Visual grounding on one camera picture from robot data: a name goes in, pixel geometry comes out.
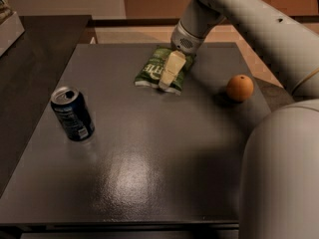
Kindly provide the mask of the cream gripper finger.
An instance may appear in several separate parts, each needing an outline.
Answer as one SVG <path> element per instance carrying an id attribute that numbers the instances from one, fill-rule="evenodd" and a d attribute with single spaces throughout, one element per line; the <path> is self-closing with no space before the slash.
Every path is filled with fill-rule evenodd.
<path id="1" fill-rule="evenodd" d="M 168 55 L 159 79 L 159 87 L 162 90 L 166 90 L 176 79 L 185 62 L 185 54 L 180 51 L 172 51 Z"/>

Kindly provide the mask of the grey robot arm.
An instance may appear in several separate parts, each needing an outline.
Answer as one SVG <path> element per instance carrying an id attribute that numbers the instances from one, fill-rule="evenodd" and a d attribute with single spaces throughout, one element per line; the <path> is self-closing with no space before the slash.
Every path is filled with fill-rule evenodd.
<path id="1" fill-rule="evenodd" d="M 319 36 L 262 0 L 190 0 L 170 37 L 196 54 L 227 20 L 291 104 L 252 131 L 242 158 L 239 239 L 319 239 Z"/>

